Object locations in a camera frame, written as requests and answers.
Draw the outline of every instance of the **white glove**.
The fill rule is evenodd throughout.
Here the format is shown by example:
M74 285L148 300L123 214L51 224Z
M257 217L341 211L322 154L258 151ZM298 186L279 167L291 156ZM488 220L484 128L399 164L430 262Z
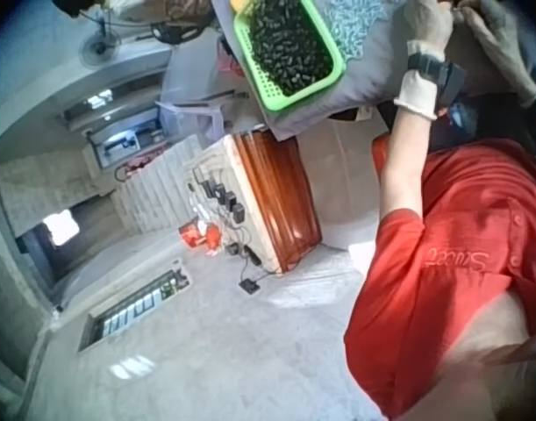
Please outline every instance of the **white glove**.
M536 99L536 83L519 51L517 20L497 0L462 0L461 9L484 52L496 64L525 106Z
M453 13L450 3L437 0L408 0L406 19L414 29L414 40L408 42L408 55L422 53L439 61L445 60L445 47L453 33ZM422 117L434 120L437 85L410 70L404 75L400 95L394 104Z

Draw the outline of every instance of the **green plastic basket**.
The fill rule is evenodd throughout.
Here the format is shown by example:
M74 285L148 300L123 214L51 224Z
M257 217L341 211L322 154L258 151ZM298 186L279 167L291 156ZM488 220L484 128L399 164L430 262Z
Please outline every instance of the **green plastic basket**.
M234 31L236 33L237 40L240 43L240 47L244 52L248 68L250 69L250 73L254 79L254 84L256 85L256 89L260 94L260 99L268 110L283 110L293 103L296 103L307 96L314 94L315 92L328 88L339 80L346 70L346 63L339 53L338 46L336 46L330 31L328 31L324 20L318 13L317 8L312 1L301 0L301 4L303 5L307 15L309 15L311 18L311 22L316 27L320 37L328 49L328 53L332 58L333 67L332 72L324 79L314 82L312 85L299 90L291 96L285 96L282 90L275 83L271 82L268 74L264 72L260 68L260 65L254 60L247 17L247 13L253 1L254 0L250 0L248 6L243 11L238 13L234 18Z

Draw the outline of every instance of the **staircase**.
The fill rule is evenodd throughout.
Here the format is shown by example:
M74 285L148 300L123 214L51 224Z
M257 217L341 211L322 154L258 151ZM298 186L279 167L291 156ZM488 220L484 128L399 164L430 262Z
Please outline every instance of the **staircase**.
M170 147L111 194L130 234L177 229L194 217L183 165L201 152L196 136Z

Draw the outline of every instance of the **red polo shirt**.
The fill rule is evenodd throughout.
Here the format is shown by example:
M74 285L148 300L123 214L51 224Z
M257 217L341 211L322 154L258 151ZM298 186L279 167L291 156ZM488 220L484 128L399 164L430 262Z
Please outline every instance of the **red polo shirt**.
M423 220L395 210L347 328L347 364L388 417L431 386L441 357L483 305L513 287L536 334L536 161L489 140L430 155Z

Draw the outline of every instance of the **shirt button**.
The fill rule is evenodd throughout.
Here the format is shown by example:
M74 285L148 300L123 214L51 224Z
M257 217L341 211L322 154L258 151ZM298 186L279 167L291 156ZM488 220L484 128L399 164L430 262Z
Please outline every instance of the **shirt button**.
M519 263L521 263L521 259L516 254L513 254L510 257L510 265L512 265L513 267L517 267L519 266Z
M515 217L513 217L513 222L516 226L521 226L523 225L523 217L521 217L520 215L516 215Z

